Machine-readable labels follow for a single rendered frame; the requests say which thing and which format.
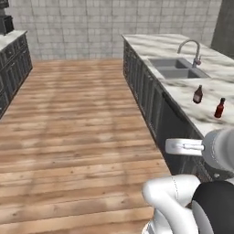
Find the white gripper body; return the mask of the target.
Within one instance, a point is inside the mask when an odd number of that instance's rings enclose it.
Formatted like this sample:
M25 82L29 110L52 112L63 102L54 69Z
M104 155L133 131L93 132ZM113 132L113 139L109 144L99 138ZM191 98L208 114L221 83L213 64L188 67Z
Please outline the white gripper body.
M204 149L201 140L183 138L165 140L165 151L168 154L201 156Z

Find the red ketchup bottle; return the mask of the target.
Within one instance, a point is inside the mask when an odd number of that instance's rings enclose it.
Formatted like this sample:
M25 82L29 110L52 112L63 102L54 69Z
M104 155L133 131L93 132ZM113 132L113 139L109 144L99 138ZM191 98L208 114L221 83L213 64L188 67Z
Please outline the red ketchup bottle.
M216 118L220 118L221 117L222 112L224 110L224 102L225 102L225 100L226 100L225 98L221 98L220 99L219 105L217 106L215 114L214 114L214 116Z

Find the brown condiment bottle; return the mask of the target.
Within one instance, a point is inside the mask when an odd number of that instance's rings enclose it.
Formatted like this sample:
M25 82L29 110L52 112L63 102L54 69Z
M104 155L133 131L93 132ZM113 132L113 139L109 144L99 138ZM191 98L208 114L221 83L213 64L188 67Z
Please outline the brown condiment bottle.
M199 85L197 90L194 92L193 102L199 104L202 100L202 97L203 97L202 86Z

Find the dark grey fridge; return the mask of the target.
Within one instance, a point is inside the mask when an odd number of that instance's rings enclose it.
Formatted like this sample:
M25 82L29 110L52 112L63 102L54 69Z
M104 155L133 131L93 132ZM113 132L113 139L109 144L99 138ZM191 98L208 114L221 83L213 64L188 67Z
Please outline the dark grey fridge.
M234 59L234 0L222 0L211 47Z

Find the dark dishwasher front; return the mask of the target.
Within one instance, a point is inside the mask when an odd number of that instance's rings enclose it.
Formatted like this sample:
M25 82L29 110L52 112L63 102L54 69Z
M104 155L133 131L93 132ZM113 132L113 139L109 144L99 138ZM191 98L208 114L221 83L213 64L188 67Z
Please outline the dark dishwasher front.
M169 96L163 93L157 143L172 175L191 174L194 164L190 156L168 154L165 151L165 140L169 138L188 138L191 130L192 128L186 117L179 111Z

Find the grey double sink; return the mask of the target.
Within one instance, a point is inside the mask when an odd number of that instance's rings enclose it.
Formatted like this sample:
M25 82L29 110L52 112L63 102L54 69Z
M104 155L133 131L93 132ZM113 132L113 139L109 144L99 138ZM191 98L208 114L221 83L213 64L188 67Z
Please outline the grey double sink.
M208 75L185 58L158 58L150 62L165 79L203 79Z

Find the dark island cupboard run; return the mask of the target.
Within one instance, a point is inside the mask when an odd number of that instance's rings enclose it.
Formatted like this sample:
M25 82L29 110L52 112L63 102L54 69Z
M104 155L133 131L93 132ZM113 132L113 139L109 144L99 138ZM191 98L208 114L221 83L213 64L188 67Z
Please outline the dark island cupboard run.
M123 74L129 85L136 103L144 117L144 121L154 139L154 143L162 154L162 150L157 143L158 123L162 110L163 93L178 107L179 111L186 117L185 113L165 91L162 84L147 68L144 62L133 50L133 47L126 40L123 41ZM201 134L188 121L192 130L188 139L201 140ZM201 157L190 156L193 166L192 175L197 176L202 182L211 181L211 175L206 169L205 161Z

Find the silver curved tap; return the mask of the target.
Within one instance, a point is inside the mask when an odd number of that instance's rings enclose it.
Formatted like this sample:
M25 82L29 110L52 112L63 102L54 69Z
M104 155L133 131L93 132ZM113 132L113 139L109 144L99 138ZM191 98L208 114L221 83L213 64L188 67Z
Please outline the silver curved tap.
M194 60L193 60L193 64L192 64L192 67L193 68L196 68L197 66L199 66L201 64L201 56L199 55L199 52L200 52L200 44L194 40L194 39L187 39L185 41L183 41L179 47L178 47L178 50L177 50L177 54L179 54L182 50L182 47L188 43L188 42L194 42L196 45L197 45L197 50L196 50L196 54L195 54L195 57L194 57Z

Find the black coffee machine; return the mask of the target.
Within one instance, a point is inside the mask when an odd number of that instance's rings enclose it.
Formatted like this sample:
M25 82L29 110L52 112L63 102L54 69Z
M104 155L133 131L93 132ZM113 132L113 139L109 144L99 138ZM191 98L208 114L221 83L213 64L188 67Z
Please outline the black coffee machine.
M5 13L9 0L0 0L0 35L7 35L14 30L13 17Z

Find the dark wall cupboard run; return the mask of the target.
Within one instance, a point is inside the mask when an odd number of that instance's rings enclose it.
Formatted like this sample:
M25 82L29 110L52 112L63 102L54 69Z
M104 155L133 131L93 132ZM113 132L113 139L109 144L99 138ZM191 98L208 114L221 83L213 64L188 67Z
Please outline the dark wall cupboard run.
M0 119L32 69L27 32L0 36Z

